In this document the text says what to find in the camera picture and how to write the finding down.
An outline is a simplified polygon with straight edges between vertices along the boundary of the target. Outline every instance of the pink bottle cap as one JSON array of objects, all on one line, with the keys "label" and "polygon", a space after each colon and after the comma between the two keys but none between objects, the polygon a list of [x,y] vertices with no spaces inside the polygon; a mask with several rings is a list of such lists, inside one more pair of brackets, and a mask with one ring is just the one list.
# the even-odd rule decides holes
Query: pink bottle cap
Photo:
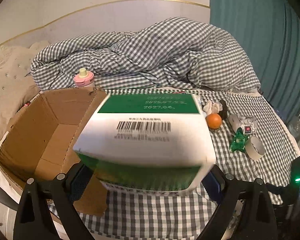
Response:
[{"label": "pink bottle cap", "polygon": [[94,74],[85,68],[81,68],[79,74],[75,75],[73,80],[77,87],[85,87],[92,83],[94,84]]}]

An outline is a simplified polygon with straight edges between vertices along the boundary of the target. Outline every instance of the pink lid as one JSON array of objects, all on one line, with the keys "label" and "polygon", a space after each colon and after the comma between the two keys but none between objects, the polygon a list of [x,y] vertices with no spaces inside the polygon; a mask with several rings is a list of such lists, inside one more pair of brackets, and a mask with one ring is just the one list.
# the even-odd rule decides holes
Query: pink lid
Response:
[{"label": "pink lid", "polygon": [[77,87],[85,87],[94,82],[94,74],[91,71],[87,71],[86,77],[80,77],[80,74],[77,74],[73,80]]}]

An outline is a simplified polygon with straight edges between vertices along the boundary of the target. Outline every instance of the green snack wrapper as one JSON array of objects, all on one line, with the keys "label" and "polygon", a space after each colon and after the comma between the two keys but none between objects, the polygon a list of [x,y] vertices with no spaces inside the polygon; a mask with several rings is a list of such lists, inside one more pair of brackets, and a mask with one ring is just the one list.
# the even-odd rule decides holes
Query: green snack wrapper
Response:
[{"label": "green snack wrapper", "polygon": [[235,150],[238,150],[245,153],[246,152],[245,144],[248,140],[248,137],[249,137],[248,135],[243,134],[242,128],[239,127],[232,140],[232,143],[230,144],[230,151],[234,152]]}]

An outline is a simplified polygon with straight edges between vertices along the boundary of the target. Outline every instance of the metal screw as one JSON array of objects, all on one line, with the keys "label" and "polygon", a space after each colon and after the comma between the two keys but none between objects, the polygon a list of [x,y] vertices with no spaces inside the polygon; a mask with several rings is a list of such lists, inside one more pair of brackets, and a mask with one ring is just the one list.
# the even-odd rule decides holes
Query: metal screw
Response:
[{"label": "metal screw", "polygon": [[57,176],[57,180],[63,180],[65,178],[65,174],[64,173],[59,173]]},{"label": "metal screw", "polygon": [[229,180],[233,180],[234,179],[234,176],[230,173],[227,173],[226,174],[226,178],[229,179]]},{"label": "metal screw", "polygon": [[262,185],[262,184],[263,184],[263,180],[262,180],[262,179],[260,179],[260,178],[257,178],[257,179],[256,179],[256,182],[257,182],[258,184],[260,184],[260,185]]},{"label": "metal screw", "polygon": [[34,182],[34,178],[30,178],[30,179],[27,180],[28,184],[32,184],[33,182]]}]

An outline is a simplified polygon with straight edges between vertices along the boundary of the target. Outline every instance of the open cardboard box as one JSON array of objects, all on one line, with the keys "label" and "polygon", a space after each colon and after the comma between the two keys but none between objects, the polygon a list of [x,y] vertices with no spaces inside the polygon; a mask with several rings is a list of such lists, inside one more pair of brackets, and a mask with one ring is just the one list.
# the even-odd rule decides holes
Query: open cardboard box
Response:
[{"label": "open cardboard box", "polygon": [[[105,92],[91,87],[49,90],[9,122],[10,132],[0,148],[0,170],[20,195],[29,178],[51,180],[80,161],[72,147],[105,97]],[[74,207],[101,216],[106,194],[92,176]]]}]

